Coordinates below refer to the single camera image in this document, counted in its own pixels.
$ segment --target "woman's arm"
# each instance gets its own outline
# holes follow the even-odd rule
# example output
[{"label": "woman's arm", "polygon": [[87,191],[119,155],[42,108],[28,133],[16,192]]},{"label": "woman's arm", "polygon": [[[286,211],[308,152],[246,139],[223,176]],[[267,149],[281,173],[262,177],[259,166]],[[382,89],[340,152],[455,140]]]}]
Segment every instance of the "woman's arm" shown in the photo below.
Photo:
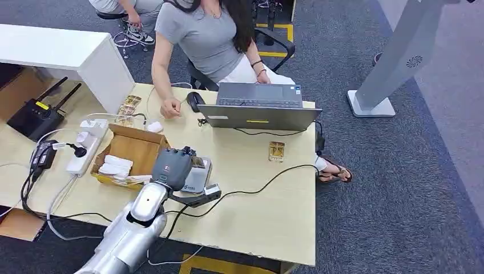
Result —
[{"label": "woman's arm", "polygon": [[141,29],[141,18],[139,14],[136,12],[135,7],[131,4],[130,0],[118,0],[118,3],[123,7],[123,9],[128,14],[128,21],[133,26]]},{"label": "woman's arm", "polygon": [[151,77],[156,92],[162,99],[160,112],[165,118],[180,116],[180,101],[173,97],[170,78],[168,76],[168,65],[170,64],[173,44],[163,35],[156,32],[155,54],[151,63]]},{"label": "woman's arm", "polygon": [[[252,41],[245,55],[247,56],[247,59],[249,59],[249,62],[251,63],[251,65],[258,61],[261,61],[259,56],[259,51],[254,41]],[[253,69],[254,69],[254,73],[257,76],[257,81],[259,81],[259,83],[266,83],[266,84],[271,83],[271,80],[269,80],[269,77],[267,76],[267,73],[265,71],[264,64],[262,64],[262,62],[255,64],[253,66]]]}]

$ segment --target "sandal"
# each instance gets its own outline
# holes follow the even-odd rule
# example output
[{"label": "sandal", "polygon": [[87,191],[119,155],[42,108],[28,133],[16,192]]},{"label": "sandal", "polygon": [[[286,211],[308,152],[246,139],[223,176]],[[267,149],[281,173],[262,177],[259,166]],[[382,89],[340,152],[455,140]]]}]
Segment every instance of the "sandal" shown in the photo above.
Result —
[{"label": "sandal", "polygon": [[[338,164],[335,164],[336,161],[331,156],[321,155],[320,157],[323,158],[324,160],[328,161],[330,164],[336,166],[340,170],[337,174],[332,174],[335,177],[334,179],[332,179],[330,181],[326,181],[326,182],[323,182],[323,181],[321,181],[321,182],[323,182],[323,183],[334,183],[334,182],[337,182],[337,181],[342,181],[344,183],[350,183],[351,180],[353,180],[353,173],[349,169],[347,169],[346,167],[342,167]],[[347,171],[349,173],[349,177],[346,179],[346,181],[343,181],[343,180],[341,180],[342,178],[340,178],[339,175],[342,174],[345,171]],[[323,178],[328,177],[328,176],[319,175],[319,174],[317,174],[317,175],[318,175],[318,177],[323,177]]]}]

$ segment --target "sneaker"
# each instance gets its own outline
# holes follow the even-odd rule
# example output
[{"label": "sneaker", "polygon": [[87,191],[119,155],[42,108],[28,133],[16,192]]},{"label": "sneaker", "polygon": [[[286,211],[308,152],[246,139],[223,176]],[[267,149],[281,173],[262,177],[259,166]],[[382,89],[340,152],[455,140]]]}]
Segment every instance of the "sneaker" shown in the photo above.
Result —
[{"label": "sneaker", "polygon": [[149,36],[144,31],[138,30],[129,23],[126,30],[126,36],[145,45],[153,45],[155,43],[153,37]]}]

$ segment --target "woman's left hand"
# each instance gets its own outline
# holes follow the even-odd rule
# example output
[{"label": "woman's left hand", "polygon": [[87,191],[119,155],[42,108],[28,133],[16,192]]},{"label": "woman's left hand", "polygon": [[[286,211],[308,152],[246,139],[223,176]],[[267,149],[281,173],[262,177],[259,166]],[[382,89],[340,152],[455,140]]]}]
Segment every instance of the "woman's left hand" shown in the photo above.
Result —
[{"label": "woman's left hand", "polygon": [[261,84],[270,84],[271,80],[269,79],[269,76],[267,76],[267,73],[265,71],[262,71],[257,77],[257,82]]}]

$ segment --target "bracelet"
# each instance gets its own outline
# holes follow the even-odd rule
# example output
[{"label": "bracelet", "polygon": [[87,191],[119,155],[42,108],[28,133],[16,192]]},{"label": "bracelet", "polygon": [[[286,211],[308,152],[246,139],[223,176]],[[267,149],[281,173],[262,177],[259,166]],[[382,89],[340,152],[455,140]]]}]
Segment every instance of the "bracelet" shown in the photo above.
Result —
[{"label": "bracelet", "polygon": [[252,64],[252,65],[251,65],[251,67],[252,67],[252,68],[254,68],[254,66],[255,66],[256,64],[258,64],[258,63],[262,63],[262,60],[259,60],[259,61],[257,61],[257,62],[254,62],[254,64]]},{"label": "bracelet", "polygon": [[259,72],[259,74],[257,75],[257,78],[262,74],[263,71],[267,71],[266,69],[263,69]]}]

